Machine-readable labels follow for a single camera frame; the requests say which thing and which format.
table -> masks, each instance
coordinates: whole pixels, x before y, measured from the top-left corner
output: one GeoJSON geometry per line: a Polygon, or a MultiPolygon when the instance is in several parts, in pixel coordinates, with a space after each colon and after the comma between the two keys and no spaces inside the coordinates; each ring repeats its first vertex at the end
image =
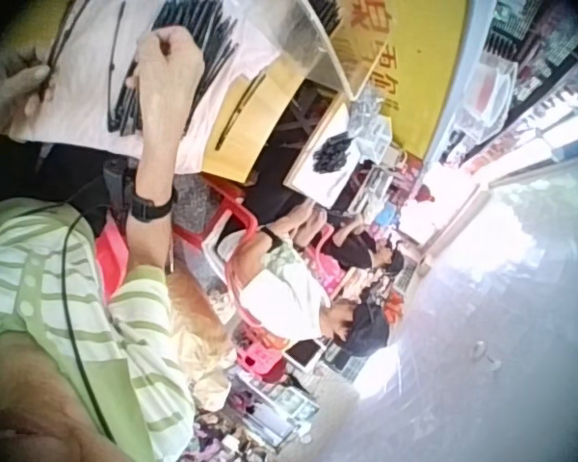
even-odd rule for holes
{"type": "Polygon", "coordinates": [[[249,80],[236,80],[217,116],[205,145],[203,171],[244,183],[266,140],[305,78],[305,70],[281,54],[266,71],[266,77],[244,105],[240,115],[217,149],[221,133],[236,108],[249,80]]]}
{"type": "Polygon", "coordinates": [[[314,171],[314,155],[330,137],[343,133],[349,124],[347,99],[338,93],[324,113],[317,128],[308,138],[296,162],[287,173],[283,184],[298,193],[310,197],[329,208],[345,187],[359,162],[359,151],[352,145],[348,150],[347,163],[334,173],[314,171]]]}

yellow banner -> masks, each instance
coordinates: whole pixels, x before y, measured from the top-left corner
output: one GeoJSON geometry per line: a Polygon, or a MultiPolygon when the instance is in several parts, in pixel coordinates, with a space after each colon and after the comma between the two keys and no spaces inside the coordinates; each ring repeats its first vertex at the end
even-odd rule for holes
{"type": "Polygon", "coordinates": [[[371,82],[385,94],[394,141],[419,159],[429,147],[452,82],[467,0],[353,0],[352,26],[387,43],[361,44],[362,59],[381,53],[371,82]]]}

striped shirt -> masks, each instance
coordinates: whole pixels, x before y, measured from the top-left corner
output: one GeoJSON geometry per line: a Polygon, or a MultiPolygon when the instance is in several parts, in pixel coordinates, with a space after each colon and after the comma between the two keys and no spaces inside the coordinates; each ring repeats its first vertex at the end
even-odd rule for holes
{"type": "MultiPolygon", "coordinates": [[[[99,432],[77,369],[62,300],[62,250],[79,214],[61,206],[22,217],[32,199],[0,203],[0,334],[27,332],[59,365],[99,432]]],[[[169,337],[165,274],[138,267],[103,306],[93,235],[68,238],[66,298],[79,354],[118,446],[138,461],[176,460],[193,435],[195,407],[169,337]]]]}

black hair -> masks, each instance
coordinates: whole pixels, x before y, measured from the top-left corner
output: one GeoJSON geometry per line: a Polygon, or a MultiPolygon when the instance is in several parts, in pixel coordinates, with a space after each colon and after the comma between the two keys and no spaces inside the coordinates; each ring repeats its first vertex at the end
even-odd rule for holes
{"type": "Polygon", "coordinates": [[[398,276],[405,267],[405,256],[403,252],[398,249],[399,243],[400,242],[398,242],[396,246],[393,246],[390,242],[385,244],[385,246],[392,251],[392,259],[389,263],[383,265],[381,269],[387,276],[392,278],[398,276]]]}

black watch strap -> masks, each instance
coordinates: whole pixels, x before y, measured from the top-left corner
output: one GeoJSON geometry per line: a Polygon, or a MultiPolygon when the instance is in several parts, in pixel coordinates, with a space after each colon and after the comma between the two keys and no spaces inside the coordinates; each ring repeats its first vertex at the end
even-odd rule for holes
{"type": "Polygon", "coordinates": [[[259,231],[261,231],[263,234],[267,234],[270,236],[270,239],[272,239],[272,247],[270,247],[270,250],[268,250],[269,252],[276,250],[282,245],[282,239],[274,232],[272,232],[272,230],[270,230],[267,226],[262,227],[259,229],[259,231]]]}
{"type": "Polygon", "coordinates": [[[166,217],[171,213],[173,203],[177,201],[177,191],[171,188],[171,198],[163,205],[154,205],[149,199],[139,197],[136,192],[133,192],[133,201],[131,203],[131,215],[134,219],[144,223],[150,223],[158,218],[166,217]]]}

